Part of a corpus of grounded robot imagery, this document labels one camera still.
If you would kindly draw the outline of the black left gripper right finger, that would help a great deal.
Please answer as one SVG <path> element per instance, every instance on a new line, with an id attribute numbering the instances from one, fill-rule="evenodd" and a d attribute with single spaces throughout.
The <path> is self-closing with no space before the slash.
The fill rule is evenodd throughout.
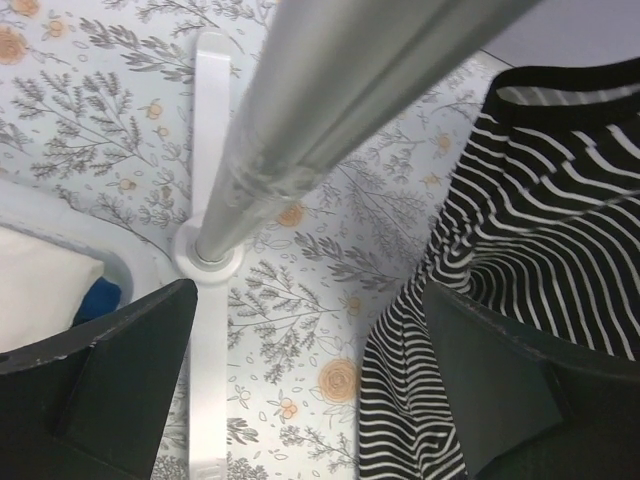
<path id="1" fill-rule="evenodd" d="M 473 479 L 636 479 L 639 365 L 430 283 L 428 332 Z"/>

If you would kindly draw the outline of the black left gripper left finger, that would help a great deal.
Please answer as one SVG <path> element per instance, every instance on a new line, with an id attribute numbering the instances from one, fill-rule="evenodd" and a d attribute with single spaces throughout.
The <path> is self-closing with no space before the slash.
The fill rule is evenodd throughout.
<path id="1" fill-rule="evenodd" d="M 197 297 L 177 280 L 2 354 L 2 478 L 150 478 Z"/>

